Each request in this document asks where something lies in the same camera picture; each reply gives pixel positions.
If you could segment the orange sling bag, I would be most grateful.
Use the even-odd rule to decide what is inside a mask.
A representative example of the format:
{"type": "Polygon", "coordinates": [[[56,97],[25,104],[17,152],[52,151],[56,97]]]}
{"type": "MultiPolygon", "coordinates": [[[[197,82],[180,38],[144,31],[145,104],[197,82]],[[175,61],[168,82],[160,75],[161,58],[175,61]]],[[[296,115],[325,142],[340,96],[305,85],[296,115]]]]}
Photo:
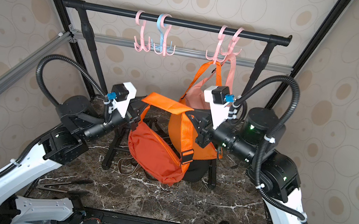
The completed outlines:
{"type": "MultiPolygon", "coordinates": [[[[176,150],[180,153],[182,151],[181,149],[181,133],[183,132],[181,129],[181,115],[172,114],[170,116],[170,121],[168,124],[168,130],[169,130],[169,137],[171,139],[171,143],[174,145],[176,150]]],[[[201,148],[197,145],[195,142],[195,137],[197,136],[197,132],[195,129],[192,130],[192,137],[193,137],[193,150],[194,160],[214,160],[217,158],[217,151],[214,150],[214,147],[212,144],[209,144],[205,148],[201,148]]]]}

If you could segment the pink sling bag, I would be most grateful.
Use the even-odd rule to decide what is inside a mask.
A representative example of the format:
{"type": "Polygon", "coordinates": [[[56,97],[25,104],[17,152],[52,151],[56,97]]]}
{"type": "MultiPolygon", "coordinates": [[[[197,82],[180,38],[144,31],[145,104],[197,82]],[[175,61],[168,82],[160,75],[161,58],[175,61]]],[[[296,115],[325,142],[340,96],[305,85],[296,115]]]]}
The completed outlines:
{"type": "MultiPolygon", "coordinates": [[[[233,82],[234,82],[234,76],[235,76],[235,70],[236,70],[236,56],[234,54],[229,54],[227,56],[227,60],[230,62],[230,71],[227,76],[227,80],[225,83],[225,86],[228,86],[230,89],[230,93],[233,93],[233,82]]],[[[207,62],[203,64],[200,69],[197,71],[196,75],[194,76],[193,81],[185,91],[185,93],[182,95],[182,97],[179,99],[179,102],[182,104],[185,104],[188,107],[194,108],[194,109],[206,109],[209,110],[210,106],[205,101],[204,91],[202,90],[202,86],[209,81],[211,78],[213,78],[214,74],[211,74],[209,77],[204,78],[202,81],[198,82],[198,79],[201,77],[201,75],[206,72],[206,70],[213,64],[212,61],[207,62]]]]}

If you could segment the red-orange waist bag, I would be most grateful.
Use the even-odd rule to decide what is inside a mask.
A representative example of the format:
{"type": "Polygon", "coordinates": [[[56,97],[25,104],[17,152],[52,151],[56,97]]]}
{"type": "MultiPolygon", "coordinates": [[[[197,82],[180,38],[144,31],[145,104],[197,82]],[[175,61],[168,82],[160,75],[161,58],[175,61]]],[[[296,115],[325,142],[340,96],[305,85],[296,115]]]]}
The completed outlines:
{"type": "Polygon", "coordinates": [[[143,99],[148,106],[141,115],[141,121],[128,136],[128,147],[132,157],[141,167],[160,183],[173,185],[180,182],[193,161],[194,129],[185,112],[192,108],[157,93],[151,93],[143,99]],[[154,132],[144,121],[144,117],[152,106],[170,114],[181,115],[181,154],[177,156],[168,144],[154,132]]]}

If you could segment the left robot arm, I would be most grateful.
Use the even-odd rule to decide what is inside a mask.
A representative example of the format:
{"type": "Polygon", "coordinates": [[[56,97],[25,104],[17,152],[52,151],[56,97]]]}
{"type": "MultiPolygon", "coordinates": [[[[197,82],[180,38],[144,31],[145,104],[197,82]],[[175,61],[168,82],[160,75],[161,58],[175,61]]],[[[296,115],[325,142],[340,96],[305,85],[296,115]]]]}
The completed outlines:
{"type": "Polygon", "coordinates": [[[50,54],[39,61],[36,81],[45,97],[54,105],[60,124],[34,139],[17,159],[0,169],[0,206],[17,191],[44,174],[59,169],[81,154],[88,143],[98,140],[115,129],[132,123],[135,116],[128,111],[137,89],[131,82],[116,84],[106,93],[77,62],[63,55],[50,54]],[[106,107],[100,117],[85,96],[74,96],[60,104],[47,89],[43,72],[55,60],[69,63],[98,91],[106,107]]]}

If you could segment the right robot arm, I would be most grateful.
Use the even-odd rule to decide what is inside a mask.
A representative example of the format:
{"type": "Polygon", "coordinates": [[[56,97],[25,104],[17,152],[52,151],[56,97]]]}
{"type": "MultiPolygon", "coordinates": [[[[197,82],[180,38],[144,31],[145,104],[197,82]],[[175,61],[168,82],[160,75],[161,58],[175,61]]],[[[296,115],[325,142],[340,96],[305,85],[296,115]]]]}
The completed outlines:
{"type": "Polygon", "coordinates": [[[188,112],[197,132],[200,147],[214,144],[228,150],[247,164],[247,176],[261,195],[267,224],[308,224],[303,210],[301,179],[298,168],[288,156],[276,149],[286,130],[286,122],[295,112],[300,88],[289,76],[271,76],[256,84],[244,95],[231,95],[226,86],[211,86],[204,92],[208,110],[188,112]],[[238,130],[230,121],[247,100],[269,84],[280,82],[292,92],[288,108],[281,116],[273,110],[252,108],[238,130]]]}

